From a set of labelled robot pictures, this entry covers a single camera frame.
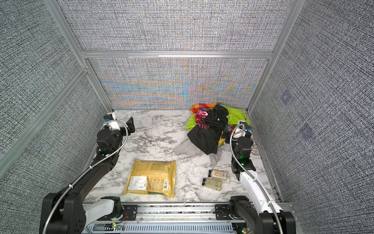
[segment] white label sticker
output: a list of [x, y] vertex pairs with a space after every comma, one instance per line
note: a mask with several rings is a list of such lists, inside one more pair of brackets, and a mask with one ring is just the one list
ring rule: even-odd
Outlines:
[[169, 181], [165, 180], [164, 181], [164, 189], [168, 189]]
[[132, 176], [127, 190], [146, 190], [147, 177], [146, 176]]

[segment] metal rail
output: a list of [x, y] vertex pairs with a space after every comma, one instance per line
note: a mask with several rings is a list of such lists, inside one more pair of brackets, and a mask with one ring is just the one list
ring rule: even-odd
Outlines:
[[83, 58], [272, 58], [266, 51], [81, 51]]
[[0, 178], [8, 171], [13, 163], [18, 159], [28, 144], [43, 128], [49, 118], [54, 114], [60, 104], [65, 100], [75, 85], [87, 73], [85, 67], [80, 68], [71, 80], [60, 90], [54, 99], [42, 110], [39, 116], [30, 124], [26, 131], [13, 143], [13, 145], [0, 158]]
[[97, 79], [95, 73], [93, 72], [90, 64], [87, 60], [85, 60], [80, 55], [80, 45], [77, 41], [77, 39], [74, 37], [73, 31], [71, 30], [68, 22], [66, 21], [60, 7], [58, 6], [56, 0], [44, 0], [44, 3], [46, 4], [47, 8], [49, 9], [50, 13], [52, 14], [53, 18], [55, 19], [58, 27], [60, 28], [62, 34], [64, 35], [66, 41], [69, 43], [71, 50], [74, 52], [77, 60], [79, 61], [80, 65], [82, 67], [87, 67], [89, 70], [87, 73], [88, 80], [90, 81], [93, 89], [95, 90], [97, 96], [99, 97], [101, 103], [105, 107], [107, 112], [112, 111], [112, 105], [110, 104], [110, 101], [102, 88], [99, 80]]

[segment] yellow snack bag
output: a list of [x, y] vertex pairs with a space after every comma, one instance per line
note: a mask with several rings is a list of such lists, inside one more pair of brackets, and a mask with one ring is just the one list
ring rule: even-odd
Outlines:
[[142, 161], [134, 159], [123, 194], [163, 194], [174, 198], [176, 161]]

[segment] gray cloth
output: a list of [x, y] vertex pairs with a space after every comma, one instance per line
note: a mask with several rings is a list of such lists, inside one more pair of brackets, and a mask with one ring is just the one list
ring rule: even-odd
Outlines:
[[217, 149], [217, 154], [211, 153], [209, 154], [209, 158], [211, 160], [211, 164], [213, 167], [217, 165], [217, 163], [221, 160], [222, 156], [222, 149], [218, 148]]
[[[191, 156], [200, 156], [203, 154], [201, 149], [199, 149], [196, 145], [194, 145], [189, 138], [185, 139], [180, 145], [174, 148], [174, 153], [176, 155], [191, 155]], [[209, 158], [211, 160], [211, 164], [213, 167], [217, 165], [217, 163], [221, 160], [222, 156], [222, 149], [217, 149], [217, 154], [209, 154]]]

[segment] white marble surface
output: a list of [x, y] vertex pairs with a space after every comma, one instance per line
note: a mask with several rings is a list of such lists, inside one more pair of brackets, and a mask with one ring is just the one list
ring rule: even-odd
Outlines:
[[[224, 144], [221, 161], [214, 167], [228, 173], [221, 191], [201, 185], [212, 169], [209, 156], [179, 155], [173, 149], [187, 138], [185, 125], [191, 116], [189, 110], [136, 110], [116, 111], [118, 120], [126, 122], [134, 118], [136, 132], [132, 133], [122, 148], [116, 166], [106, 174], [87, 195], [86, 201], [97, 201], [104, 196], [117, 196], [121, 201], [227, 201], [234, 195], [246, 195], [244, 187], [231, 172], [231, 153]], [[175, 197], [163, 195], [123, 194], [134, 159], [155, 161], [177, 161], [175, 175]], [[269, 180], [258, 154], [257, 146], [252, 146], [251, 159], [261, 182], [272, 195]]]

